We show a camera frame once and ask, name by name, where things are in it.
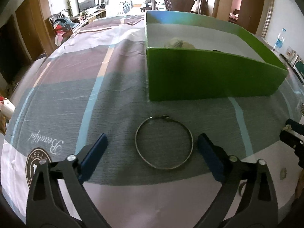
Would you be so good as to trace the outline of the wooden bench with clothes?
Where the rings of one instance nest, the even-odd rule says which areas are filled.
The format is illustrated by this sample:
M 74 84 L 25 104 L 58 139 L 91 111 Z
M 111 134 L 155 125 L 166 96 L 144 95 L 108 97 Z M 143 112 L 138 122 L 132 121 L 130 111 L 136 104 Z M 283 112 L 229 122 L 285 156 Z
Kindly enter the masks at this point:
M 71 17 L 66 9 L 49 17 L 49 22 L 55 32 L 55 45 L 60 46 L 64 35 L 72 32 L 80 25 L 79 17 Z

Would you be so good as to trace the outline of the silver chain pendant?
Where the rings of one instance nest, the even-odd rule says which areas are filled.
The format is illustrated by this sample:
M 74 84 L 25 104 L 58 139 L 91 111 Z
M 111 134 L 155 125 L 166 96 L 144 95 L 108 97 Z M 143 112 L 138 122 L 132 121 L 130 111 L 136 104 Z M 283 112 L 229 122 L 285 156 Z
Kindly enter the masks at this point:
M 165 48 L 183 48 L 183 49 L 196 49 L 195 46 L 187 41 L 179 38 L 171 38 L 165 45 Z

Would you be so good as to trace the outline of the plaid bed sheet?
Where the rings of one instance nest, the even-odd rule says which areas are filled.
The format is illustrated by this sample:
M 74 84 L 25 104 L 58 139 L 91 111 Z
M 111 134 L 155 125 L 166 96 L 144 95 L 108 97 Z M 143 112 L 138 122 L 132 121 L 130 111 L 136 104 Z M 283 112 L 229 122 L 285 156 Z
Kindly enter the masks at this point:
M 280 141 L 287 119 L 303 124 L 294 72 L 269 96 L 151 101 L 145 15 L 100 19 L 61 45 L 39 69 L 9 122 L 1 183 L 29 227 L 303 227 L 294 209 L 302 168 Z M 192 132 L 180 168 L 158 170 L 135 149 L 135 132 L 168 115 Z M 77 154 L 105 133 L 91 178 Z M 218 182 L 196 142 L 205 133 L 235 155 L 237 180 Z M 280 170 L 287 177 L 280 180 Z

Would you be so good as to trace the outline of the small gold charm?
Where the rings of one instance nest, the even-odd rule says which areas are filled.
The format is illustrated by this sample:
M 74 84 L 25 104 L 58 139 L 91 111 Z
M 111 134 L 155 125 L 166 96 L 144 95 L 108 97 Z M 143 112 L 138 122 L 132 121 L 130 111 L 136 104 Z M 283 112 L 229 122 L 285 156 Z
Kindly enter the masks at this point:
M 280 180 L 283 181 L 287 177 L 287 168 L 283 167 L 280 170 Z

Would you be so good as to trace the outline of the silver bangle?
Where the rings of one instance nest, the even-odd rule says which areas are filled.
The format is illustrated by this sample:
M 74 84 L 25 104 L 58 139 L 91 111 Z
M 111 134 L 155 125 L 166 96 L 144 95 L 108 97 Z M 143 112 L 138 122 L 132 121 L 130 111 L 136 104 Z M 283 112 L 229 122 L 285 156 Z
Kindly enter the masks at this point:
M 151 116 L 135 132 L 135 149 L 150 167 L 173 170 L 186 164 L 194 150 L 192 132 L 168 115 Z

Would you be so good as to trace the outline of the plastic water bottle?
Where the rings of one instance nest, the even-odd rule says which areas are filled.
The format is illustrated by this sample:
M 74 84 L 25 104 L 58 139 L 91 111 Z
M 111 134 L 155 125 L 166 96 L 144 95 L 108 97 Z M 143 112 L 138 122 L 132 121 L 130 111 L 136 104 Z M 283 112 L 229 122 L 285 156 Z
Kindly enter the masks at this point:
M 278 34 L 277 40 L 274 44 L 274 49 L 276 51 L 279 51 L 281 49 L 281 47 L 283 46 L 283 43 L 284 43 L 284 40 L 285 40 L 285 33 L 286 33 L 286 29 L 283 28 L 282 31 Z

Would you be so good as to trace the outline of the green cardboard box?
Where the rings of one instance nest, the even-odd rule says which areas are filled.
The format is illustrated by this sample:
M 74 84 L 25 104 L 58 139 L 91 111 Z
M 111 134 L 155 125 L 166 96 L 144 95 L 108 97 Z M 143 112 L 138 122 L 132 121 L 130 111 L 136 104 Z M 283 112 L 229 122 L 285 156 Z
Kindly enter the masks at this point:
M 288 75 L 267 46 L 239 25 L 178 11 L 148 11 L 145 21 L 151 101 L 269 96 Z M 196 49 L 165 48 L 171 38 Z

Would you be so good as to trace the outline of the green book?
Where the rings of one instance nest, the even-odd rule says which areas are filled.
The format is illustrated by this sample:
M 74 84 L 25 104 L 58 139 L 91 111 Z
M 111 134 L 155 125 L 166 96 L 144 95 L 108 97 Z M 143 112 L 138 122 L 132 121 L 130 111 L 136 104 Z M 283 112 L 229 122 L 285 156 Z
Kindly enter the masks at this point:
M 301 61 L 297 61 L 293 66 L 293 70 L 298 78 L 304 82 L 304 64 Z

